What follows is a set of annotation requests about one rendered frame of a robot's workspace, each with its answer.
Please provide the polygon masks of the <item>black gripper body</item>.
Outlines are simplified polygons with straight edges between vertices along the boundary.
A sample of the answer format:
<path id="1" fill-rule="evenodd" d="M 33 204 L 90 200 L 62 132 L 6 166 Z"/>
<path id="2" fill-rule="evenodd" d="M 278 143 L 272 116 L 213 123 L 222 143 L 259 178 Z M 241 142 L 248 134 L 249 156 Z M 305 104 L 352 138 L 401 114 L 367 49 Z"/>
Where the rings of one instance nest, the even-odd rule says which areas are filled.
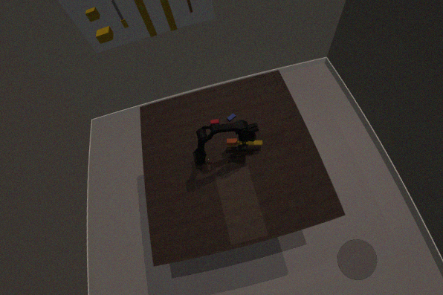
<path id="1" fill-rule="evenodd" d="M 246 135 L 245 137 L 240 137 L 239 136 L 239 141 L 242 141 L 242 145 L 239 145 L 239 151 L 240 152 L 247 152 L 248 151 L 248 145 L 246 144 L 246 139 L 248 138 L 248 136 Z M 245 144 L 244 144 L 245 142 Z"/>

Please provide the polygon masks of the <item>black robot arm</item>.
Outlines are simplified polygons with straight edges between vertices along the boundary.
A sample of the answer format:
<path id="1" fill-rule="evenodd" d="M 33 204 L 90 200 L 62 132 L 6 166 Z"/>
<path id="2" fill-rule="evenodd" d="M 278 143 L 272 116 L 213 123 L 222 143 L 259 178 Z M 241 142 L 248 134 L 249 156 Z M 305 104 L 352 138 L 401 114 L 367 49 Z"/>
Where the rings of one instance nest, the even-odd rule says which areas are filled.
<path id="1" fill-rule="evenodd" d="M 205 129 L 210 129 L 211 131 L 208 136 Z M 209 141 L 216 133 L 235 132 L 236 134 L 239 134 L 240 137 L 245 137 L 247 135 L 248 138 L 246 139 L 246 142 L 254 142 L 256 140 L 256 133 L 254 132 L 257 131 L 259 131 L 257 123 L 252 123 L 248 125 L 248 122 L 244 120 L 237 120 L 235 123 L 219 125 L 212 124 L 210 126 L 201 127 L 196 131 L 198 137 L 198 148 L 193 153 L 196 165 L 198 166 L 205 164 L 206 152 L 204 149 L 204 144 Z"/>

